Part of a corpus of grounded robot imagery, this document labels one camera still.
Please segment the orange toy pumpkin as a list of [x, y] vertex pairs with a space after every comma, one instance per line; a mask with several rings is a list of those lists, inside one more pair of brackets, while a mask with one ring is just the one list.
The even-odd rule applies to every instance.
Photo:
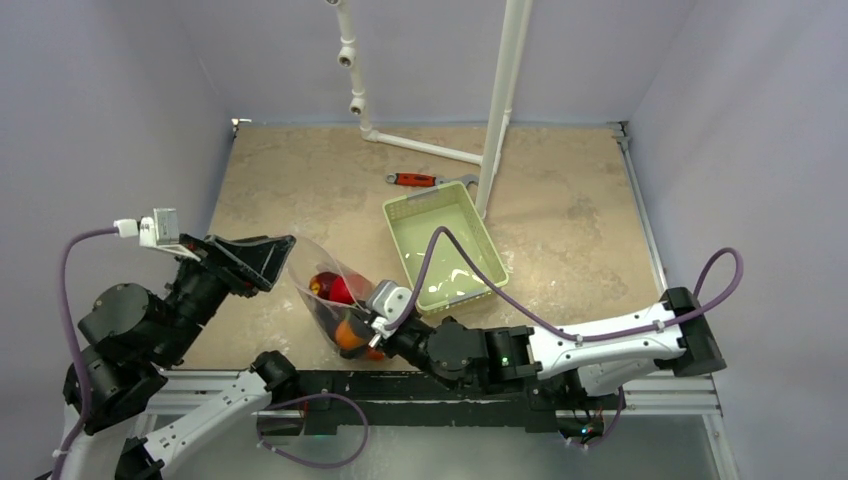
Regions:
[[382, 361], [385, 355], [368, 345], [348, 321], [341, 322], [333, 335], [335, 344], [339, 347], [339, 355], [346, 360]]

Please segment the dark red toy apple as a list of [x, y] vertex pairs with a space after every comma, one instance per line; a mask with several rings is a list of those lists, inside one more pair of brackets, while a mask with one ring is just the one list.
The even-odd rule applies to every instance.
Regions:
[[324, 271], [315, 274], [309, 280], [309, 289], [317, 297], [329, 300], [332, 288], [339, 276], [331, 271]]

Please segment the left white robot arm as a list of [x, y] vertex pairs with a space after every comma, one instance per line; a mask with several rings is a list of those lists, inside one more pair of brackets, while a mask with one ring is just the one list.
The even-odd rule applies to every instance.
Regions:
[[162, 479], [238, 414], [267, 403], [292, 405], [295, 367], [281, 353], [265, 352], [198, 411], [152, 437], [131, 436], [137, 417], [166, 384], [165, 371], [182, 363], [225, 299], [270, 291], [294, 245], [290, 235], [224, 240], [182, 234], [163, 245], [178, 264], [165, 297], [119, 283], [80, 321], [63, 311], [72, 363], [63, 385], [64, 437], [51, 477]]

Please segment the clear zip top bag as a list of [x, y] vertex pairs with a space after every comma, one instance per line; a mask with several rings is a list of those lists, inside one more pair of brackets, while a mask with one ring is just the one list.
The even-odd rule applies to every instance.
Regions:
[[288, 275], [324, 336], [346, 360], [380, 362], [368, 345], [373, 337], [366, 301], [372, 281], [347, 267], [316, 242], [300, 237], [288, 256]]

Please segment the red toy tomato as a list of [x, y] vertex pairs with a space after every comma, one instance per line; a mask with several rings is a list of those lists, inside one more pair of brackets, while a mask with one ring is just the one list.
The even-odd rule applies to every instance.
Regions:
[[373, 284], [359, 274], [340, 275], [331, 284], [328, 299], [331, 302], [354, 305], [370, 296]]

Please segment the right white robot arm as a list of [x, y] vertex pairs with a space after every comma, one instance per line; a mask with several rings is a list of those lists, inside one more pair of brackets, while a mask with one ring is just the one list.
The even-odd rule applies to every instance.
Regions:
[[481, 396], [539, 389], [560, 379], [564, 399], [584, 407], [654, 371], [677, 377], [711, 374], [726, 362], [695, 295], [664, 292], [640, 311], [562, 327], [468, 328], [453, 318], [429, 326], [412, 310], [412, 293], [383, 282], [367, 300], [369, 344], [399, 356], [453, 390]]

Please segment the light green plastic basket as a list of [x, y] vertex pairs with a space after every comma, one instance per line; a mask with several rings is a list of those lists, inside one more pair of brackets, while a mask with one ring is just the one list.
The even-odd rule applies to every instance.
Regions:
[[[474, 265], [496, 286], [509, 282], [503, 261], [478, 214], [466, 186], [451, 182], [383, 204], [400, 261], [411, 284], [420, 274], [429, 241], [439, 227], [447, 228]], [[416, 300], [423, 314], [434, 314], [491, 293], [460, 251], [443, 234], [435, 244], [423, 287]]]

